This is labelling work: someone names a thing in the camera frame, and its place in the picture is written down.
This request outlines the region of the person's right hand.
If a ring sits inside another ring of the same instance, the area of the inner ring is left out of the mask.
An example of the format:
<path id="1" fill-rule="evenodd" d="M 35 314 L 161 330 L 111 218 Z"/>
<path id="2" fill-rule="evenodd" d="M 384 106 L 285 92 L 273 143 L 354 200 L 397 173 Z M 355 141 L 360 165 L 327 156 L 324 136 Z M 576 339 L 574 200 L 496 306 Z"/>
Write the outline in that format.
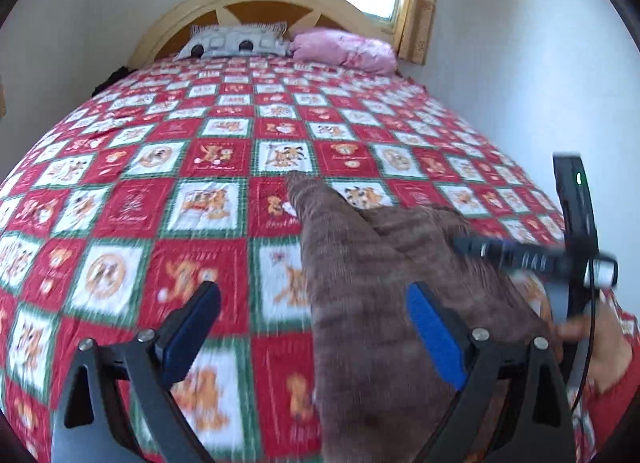
<path id="1" fill-rule="evenodd" d="M 534 312 L 550 327 L 557 339 L 565 342 L 588 339 L 590 317 L 575 316 L 562 323 L 553 320 L 551 305 L 544 286 L 534 275 L 517 272 L 511 275 L 516 290 Z M 609 391 L 624 391 L 633 396 L 639 386 L 639 358 L 636 342 L 624 335 L 614 310 L 599 303 L 594 314 L 594 338 L 588 377 L 600 394 Z"/>

